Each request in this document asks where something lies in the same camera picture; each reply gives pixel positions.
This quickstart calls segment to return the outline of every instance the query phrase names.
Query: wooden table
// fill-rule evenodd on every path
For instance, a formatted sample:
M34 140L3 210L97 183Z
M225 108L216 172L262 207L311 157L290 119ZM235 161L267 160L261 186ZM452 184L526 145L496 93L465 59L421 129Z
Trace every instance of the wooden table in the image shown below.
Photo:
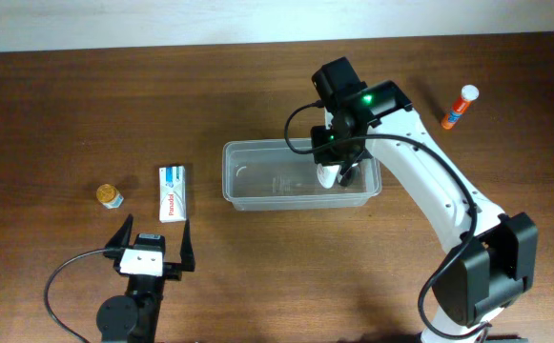
M533 290L493 333L554 342L554 33L293 44L0 53L0 342L72 341L42 290L67 258L102 247L130 212L134 233L167 238L157 168L188 167L197 268L165 290L156 340L335 342L417 333L422 283L443 258L397 179L352 209L237 212L221 192L222 147L281 138L317 95L310 76L348 56L368 84L396 81L463 173L540 228ZM480 99L452 131L439 119L461 86ZM304 113L292 135L322 121ZM102 183L121 208L95 199ZM127 279L102 257L56 279L57 314L91 341L98 306ZM435 301L429 300L433 313Z

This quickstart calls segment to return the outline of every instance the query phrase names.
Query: small jar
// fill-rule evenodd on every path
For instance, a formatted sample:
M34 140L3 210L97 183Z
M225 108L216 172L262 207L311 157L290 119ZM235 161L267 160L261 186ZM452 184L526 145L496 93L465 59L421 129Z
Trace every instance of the small jar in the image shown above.
M124 200L117 188L110 184L99 187L96 190L96 198L108 209L117 209Z

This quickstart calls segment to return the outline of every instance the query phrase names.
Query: transparent plastic bin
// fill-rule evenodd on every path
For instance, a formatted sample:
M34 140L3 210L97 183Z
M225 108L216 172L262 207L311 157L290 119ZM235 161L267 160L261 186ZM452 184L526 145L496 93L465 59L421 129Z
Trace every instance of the transparent plastic bin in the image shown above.
M310 139L292 139L310 149ZM312 154L293 153L283 139L230 142L223 148L223 197L239 211L304 210L356 207L381 189L376 158L359 163L353 184L324 189Z

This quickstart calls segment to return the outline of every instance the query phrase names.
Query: white box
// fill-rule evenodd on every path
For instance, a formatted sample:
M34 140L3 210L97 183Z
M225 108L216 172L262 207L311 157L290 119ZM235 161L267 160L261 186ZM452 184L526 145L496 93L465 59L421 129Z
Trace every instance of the white box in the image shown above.
M183 166L164 167L159 170L160 221L171 223L186 219L185 169Z

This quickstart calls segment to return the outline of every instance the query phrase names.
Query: black cable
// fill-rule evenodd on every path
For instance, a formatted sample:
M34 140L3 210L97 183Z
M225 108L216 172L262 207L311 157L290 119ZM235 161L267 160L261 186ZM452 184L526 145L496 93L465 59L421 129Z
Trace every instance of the black cable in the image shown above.
M433 272L433 274L431 274L431 276L427 279L425 284L422 286L421 292L419 293L419 300L417 302L417 306L418 306L419 315L421 316L421 320L422 320L423 324L432 333L436 334L437 336L439 336L441 338L453 339L453 340L466 339L466 338L470 338L470 337L478 334L479 332L486 329L487 327L490 327L490 324L488 322L485 322L485 323L481 324L480 326L478 326L478 328L476 328L473 331L471 331L469 333L466 333L466 334L443 333L442 331L438 330L436 327L434 327L431 324L431 322L427 318L427 316L425 314L425 310L424 310L424 300L425 300L425 296L429 292L429 289L431 289L436 284L438 279L442 275L444 275L446 270L450 266L452 266L453 263L455 263L461 257L461 255L463 254L465 249L467 249L467 247L471 243L472 239L474 238L474 234L476 232L476 226L478 224L478 212L477 212L477 209L476 209L476 203L474 203L474 199L471 196L471 193L465 187L465 185L463 184L462 180L459 178L457 173L452 169L452 167L450 167L450 165L448 165L448 163L446 163L446 161L444 161L443 158L441 158L441 156L439 156L435 151L432 151L431 149L427 148L421 142L418 142L414 139L410 139L410 138L407 138L407 137L398 136L398 135L395 135L395 134L365 134L365 135L356 136L356 137L340 138L340 139L331 141L329 143L323 144L321 146L318 146L318 147L315 147L315 148L312 148L312 149L309 149L309 150L298 150L298 149L294 148L292 146L291 142L289 141L289 132L288 132L289 131L289 123L292 121L294 116L296 114L298 114L300 111L311 108L311 107L320 108L322 106L323 106L323 103L320 100L316 101L312 104L302 106L301 108L295 110L289 116L289 118L287 118L287 122L285 123L285 143L287 144L287 146L293 152L298 153L298 154L316 153L316 152L321 152L321 151L328 150L328 149L330 149L330 148L332 148L332 147L334 147L338 144L351 142L351 141L356 141L356 140L365 140L365 139L391 139L391 140L396 140L396 141L408 143L408 144L414 146L415 148L417 148L419 150L422 150L422 151L426 152L427 154L429 154L431 157L433 157L446 170L446 172L450 175L450 177L452 177L452 179L455 181L457 186L459 186L459 188L461 189L461 192L465 196L465 200L467 201L467 204L469 204L469 216L471 217L471 224L469 226L469 231L467 232L467 234L463 238L463 240L462 240L461 244L458 246L458 248L457 247L453 248L453 249L457 249L456 252L449 259L447 259L447 260L444 259L441 262L440 266L436 269L436 271Z
M84 258L84 257L87 257L87 256L90 256L90 255L94 255L94 254L97 254L97 253L102 253L102 252L115 252L115 251L119 251L121 250L120 248L109 248L109 249L97 249L97 250L94 250L94 251L90 251L90 252L84 252L84 253L80 253L79 255L77 255L76 257L73 257L69 260L67 260L65 263L61 264L60 267L56 268L56 270L50 275L50 277L48 278L48 282L46 282L46 288L44 288L44 305L46 306L46 310L48 311L48 314L50 315L50 317L54 320L54 322L56 322L56 324L58 324L59 327L61 327L64 331L72 334L75 338L77 338L80 342L84 342L84 343L90 343L90 341L86 338L84 338L84 336L82 336L81 334L79 333L76 333L75 331L73 331L70 327L68 327L67 325L65 325L62 321L60 321L60 319L58 319L58 317L56 316L56 314L54 314L54 311L51 309L51 306L50 306L50 300L48 299L48 292L50 291L50 285L52 283L52 281L54 281L54 278L63 270L65 269L65 267L69 266L71 263L81 259L81 258Z

